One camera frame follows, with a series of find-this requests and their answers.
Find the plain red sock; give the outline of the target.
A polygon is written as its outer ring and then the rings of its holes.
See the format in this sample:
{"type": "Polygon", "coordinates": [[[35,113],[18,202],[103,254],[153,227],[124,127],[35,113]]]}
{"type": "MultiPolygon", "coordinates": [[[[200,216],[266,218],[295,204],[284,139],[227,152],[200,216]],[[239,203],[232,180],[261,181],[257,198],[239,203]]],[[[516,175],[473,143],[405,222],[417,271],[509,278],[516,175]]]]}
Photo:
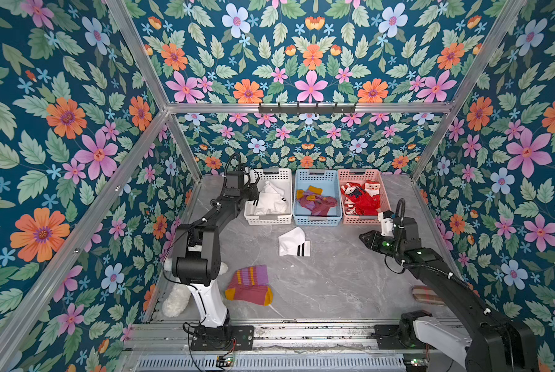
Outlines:
{"type": "Polygon", "coordinates": [[[371,196],[367,192],[357,190],[349,196],[357,215],[378,215],[381,208],[380,195],[371,196]]]}

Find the purple striped sock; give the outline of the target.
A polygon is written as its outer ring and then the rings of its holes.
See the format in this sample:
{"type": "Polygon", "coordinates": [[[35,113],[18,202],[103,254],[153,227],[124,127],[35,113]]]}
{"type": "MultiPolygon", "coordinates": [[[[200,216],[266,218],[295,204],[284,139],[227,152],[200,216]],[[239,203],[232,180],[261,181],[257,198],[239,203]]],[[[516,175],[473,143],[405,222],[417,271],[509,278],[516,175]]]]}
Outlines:
{"type": "Polygon", "coordinates": [[[225,296],[230,301],[243,301],[268,306],[273,302],[266,265],[242,268],[233,275],[225,296]]]}
{"type": "Polygon", "coordinates": [[[313,212],[322,205],[324,198],[322,189],[309,186],[306,190],[299,189],[295,193],[296,200],[305,209],[313,212]]]}
{"type": "Polygon", "coordinates": [[[328,216],[330,209],[337,205],[333,197],[311,194],[304,196],[300,204],[311,212],[311,216],[328,216]]]}

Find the white sock black stripes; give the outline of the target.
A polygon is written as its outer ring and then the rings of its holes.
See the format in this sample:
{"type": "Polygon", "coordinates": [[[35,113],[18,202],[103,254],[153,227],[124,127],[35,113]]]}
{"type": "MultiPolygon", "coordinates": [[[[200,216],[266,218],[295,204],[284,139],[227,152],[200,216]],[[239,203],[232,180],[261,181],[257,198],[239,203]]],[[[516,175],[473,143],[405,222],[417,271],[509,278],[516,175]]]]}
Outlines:
{"type": "Polygon", "coordinates": [[[311,256],[310,241],[302,228],[296,227],[278,238],[278,253],[280,256],[311,256]]]}
{"type": "Polygon", "coordinates": [[[265,194],[276,194],[276,195],[279,195],[281,198],[285,197],[285,191],[282,188],[279,188],[272,181],[265,181],[264,187],[262,188],[262,192],[265,194]]]}

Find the purple striped sock bottom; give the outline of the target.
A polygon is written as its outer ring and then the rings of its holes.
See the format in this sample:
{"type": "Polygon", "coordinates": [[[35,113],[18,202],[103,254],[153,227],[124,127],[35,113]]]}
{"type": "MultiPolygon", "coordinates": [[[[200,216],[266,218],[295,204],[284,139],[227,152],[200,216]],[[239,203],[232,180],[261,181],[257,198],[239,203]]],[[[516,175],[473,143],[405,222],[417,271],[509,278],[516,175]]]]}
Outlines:
{"type": "Polygon", "coordinates": [[[330,209],[337,205],[333,197],[311,194],[304,196],[300,204],[311,212],[311,216],[328,216],[330,209]]]}

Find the red white striped santa sock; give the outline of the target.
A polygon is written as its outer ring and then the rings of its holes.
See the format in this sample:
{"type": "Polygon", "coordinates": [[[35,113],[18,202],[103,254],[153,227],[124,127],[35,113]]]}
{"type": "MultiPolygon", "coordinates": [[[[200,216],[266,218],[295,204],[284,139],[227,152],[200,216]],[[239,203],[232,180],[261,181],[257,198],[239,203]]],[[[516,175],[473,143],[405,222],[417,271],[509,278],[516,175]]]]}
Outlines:
{"type": "Polygon", "coordinates": [[[344,213],[346,215],[357,215],[356,201],[359,184],[347,182],[340,187],[344,198],[344,213]]]}

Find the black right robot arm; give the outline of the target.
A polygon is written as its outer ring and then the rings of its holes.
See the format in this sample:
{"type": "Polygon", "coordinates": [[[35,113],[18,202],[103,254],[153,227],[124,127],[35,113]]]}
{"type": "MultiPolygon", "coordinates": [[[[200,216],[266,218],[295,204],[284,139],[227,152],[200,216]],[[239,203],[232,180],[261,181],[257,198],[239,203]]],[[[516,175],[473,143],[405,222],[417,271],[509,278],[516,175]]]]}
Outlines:
{"type": "Polygon", "coordinates": [[[467,371],[539,369],[536,336],[530,327],[487,306],[437,251],[422,245],[413,218],[386,212],[381,230],[359,238],[366,248],[394,259],[402,272],[434,291],[464,327],[460,332],[432,316],[421,316],[411,327],[418,341],[435,347],[467,371]]]}

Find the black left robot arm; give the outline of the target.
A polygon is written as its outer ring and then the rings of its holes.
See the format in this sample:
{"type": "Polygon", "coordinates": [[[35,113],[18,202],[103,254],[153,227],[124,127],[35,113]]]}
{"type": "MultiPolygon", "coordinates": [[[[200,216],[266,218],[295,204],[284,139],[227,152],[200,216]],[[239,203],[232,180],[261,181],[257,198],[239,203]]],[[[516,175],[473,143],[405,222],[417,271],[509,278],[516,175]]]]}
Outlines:
{"type": "Polygon", "coordinates": [[[187,287],[198,309],[199,325],[224,330],[229,311],[216,283],[222,263],[220,234],[235,220],[248,201],[258,198],[258,188],[245,166],[227,170],[219,196],[211,209],[188,225],[178,226],[171,245],[171,273],[187,287]]]}

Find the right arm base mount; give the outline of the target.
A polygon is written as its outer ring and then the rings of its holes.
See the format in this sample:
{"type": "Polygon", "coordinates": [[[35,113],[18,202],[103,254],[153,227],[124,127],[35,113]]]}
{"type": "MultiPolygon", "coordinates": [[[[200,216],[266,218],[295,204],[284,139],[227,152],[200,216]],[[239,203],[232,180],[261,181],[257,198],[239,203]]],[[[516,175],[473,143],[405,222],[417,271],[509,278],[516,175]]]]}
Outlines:
{"type": "Polygon", "coordinates": [[[424,310],[403,313],[398,324],[375,325],[371,338],[376,339],[381,350],[422,350],[426,344],[418,339],[413,322],[430,316],[424,310]]]}

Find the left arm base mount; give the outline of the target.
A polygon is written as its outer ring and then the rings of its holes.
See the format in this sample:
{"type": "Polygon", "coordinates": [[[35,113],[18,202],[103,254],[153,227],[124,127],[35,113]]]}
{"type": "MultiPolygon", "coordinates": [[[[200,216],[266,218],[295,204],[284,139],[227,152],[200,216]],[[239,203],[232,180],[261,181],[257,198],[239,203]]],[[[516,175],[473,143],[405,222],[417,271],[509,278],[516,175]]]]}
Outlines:
{"type": "Polygon", "coordinates": [[[192,332],[189,347],[194,351],[251,351],[254,331],[252,325],[228,325],[217,328],[198,325],[192,332]]]}

